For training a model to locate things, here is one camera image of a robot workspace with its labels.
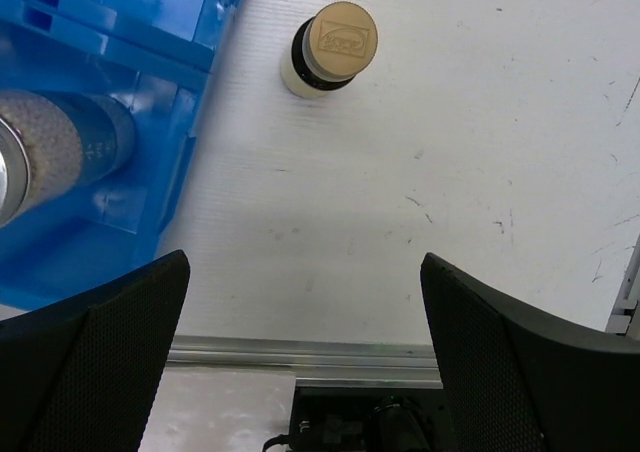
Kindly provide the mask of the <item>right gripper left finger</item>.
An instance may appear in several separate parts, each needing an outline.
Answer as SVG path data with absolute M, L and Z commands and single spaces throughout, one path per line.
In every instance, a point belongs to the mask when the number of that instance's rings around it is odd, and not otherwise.
M 176 250 L 2 321 L 2 450 L 138 450 L 189 278 Z

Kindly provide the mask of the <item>silver-cap shaker bottle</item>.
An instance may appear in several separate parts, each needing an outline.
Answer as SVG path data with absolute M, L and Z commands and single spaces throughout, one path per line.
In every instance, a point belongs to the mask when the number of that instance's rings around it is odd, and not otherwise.
M 130 111 L 104 95 L 1 91 L 1 224 L 94 183 L 131 157 Z

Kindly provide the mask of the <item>gold-cap yellow bottle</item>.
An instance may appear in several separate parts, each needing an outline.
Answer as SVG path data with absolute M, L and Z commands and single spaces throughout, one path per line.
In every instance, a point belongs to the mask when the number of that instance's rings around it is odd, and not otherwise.
M 313 99 L 346 87 L 372 62 L 378 30 L 370 13 L 333 2 L 302 23 L 285 48 L 281 78 L 294 95 Z

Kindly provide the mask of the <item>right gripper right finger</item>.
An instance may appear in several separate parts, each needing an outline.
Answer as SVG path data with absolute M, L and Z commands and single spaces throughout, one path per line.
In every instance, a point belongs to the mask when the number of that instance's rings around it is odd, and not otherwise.
M 460 450 L 638 450 L 638 341 L 544 312 L 433 253 L 420 282 Z

